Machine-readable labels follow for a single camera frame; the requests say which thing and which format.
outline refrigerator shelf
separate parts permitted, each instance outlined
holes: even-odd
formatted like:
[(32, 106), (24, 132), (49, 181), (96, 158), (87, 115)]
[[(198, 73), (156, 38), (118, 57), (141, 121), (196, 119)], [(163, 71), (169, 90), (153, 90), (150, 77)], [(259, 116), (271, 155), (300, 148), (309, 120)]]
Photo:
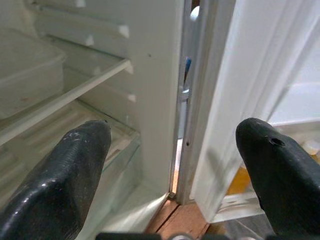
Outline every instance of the refrigerator shelf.
[[(95, 54), (96, 50), (88, 49), (90, 53)], [(35, 124), (39, 123), (41, 120), (50, 116), (57, 110), (63, 108), (65, 105), (69, 104), (73, 100), (79, 98), (83, 94), (87, 93), (94, 87), (103, 83), (107, 79), (116, 75), (117, 73), (129, 69), (132, 69), (131, 62), (128, 59), (121, 59), (112, 61), (110, 64), (109, 60), (114, 57), (110, 56), (106, 53), (99, 53), (100, 56), (104, 56), (99, 58), (100, 65), (105, 62), (106, 68), (101, 69), (94, 76), (85, 75), (86, 79), (80, 83), (75, 83), (72, 85), (72, 88), (69, 86), (68, 88), (68, 74), (66, 73), (66, 68), (64, 68), (64, 82), (65, 82), (65, 93), (59, 96), (51, 97), (38, 105), (29, 108), (21, 113), (18, 113), (12, 117), (4, 119), (0, 121), (0, 146), (5, 144), (7, 141), (13, 139), (15, 136), (23, 133), (25, 130), (31, 128)], [(79, 55), (78, 58), (81, 59), (85, 57), (85, 55)]]
[[(117, 166), (120, 170), (124, 169), (128, 163), (123, 162), (119, 165), (119, 161), (125, 161), (133, 154), (133, 143), (136, 145), (135, 148), (139, 146), (139, 134), (113, 118), (80, 102), (73, 101), (0, 146), (0, 207), (67, 131), (89, 120), (97, 119), (107, 120), (111, 127), (112, 142), (103, 172), (107, 173), (107, 169), (114, 168), (111, 166)], [(108, 174), (108, 179), (112, 177), (117, 179), (115, 172), (113, 169), (111, 174)]]

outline plastic container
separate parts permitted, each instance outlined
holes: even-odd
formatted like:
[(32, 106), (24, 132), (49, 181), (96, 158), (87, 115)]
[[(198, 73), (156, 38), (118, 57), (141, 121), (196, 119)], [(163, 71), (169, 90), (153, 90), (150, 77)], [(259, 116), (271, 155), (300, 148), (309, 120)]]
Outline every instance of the plastic container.
[(0, 28), (0, 119), (61, 93), (65, 59), (47, 42)]

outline white container lid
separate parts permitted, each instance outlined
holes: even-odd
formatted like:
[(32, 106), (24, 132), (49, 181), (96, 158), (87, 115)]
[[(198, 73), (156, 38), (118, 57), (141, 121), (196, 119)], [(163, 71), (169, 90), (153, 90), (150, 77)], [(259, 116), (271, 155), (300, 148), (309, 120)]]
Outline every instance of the white container lid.
[(45, 41), (0, 28), (0, 84), (65, 58), (63, 51)]

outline crisper drawer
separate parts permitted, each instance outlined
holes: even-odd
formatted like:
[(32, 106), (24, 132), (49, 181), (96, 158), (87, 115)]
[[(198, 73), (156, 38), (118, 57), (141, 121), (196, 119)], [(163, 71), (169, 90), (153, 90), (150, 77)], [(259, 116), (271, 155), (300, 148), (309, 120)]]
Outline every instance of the crisper drawer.
[(132, 150), (122, 152), (128, 146), (133, 148), (131, 144), (134, 140), (137, 147), (139, 135), (111, 117), (73, 101), (0, 146), (0, 207), (12, 195), (28, 172), (53, 149), (66, 132), (89, 120), (97, 119), (107, 120), (111, 127), (112, 142), (103, 171), (115, 168), (114, 166), (119, 164), (117, 169), (119, 171), (123, 169), (127, 163), (117, 161), (124, 156), (128, 158), (127, 155), (132, 154)]

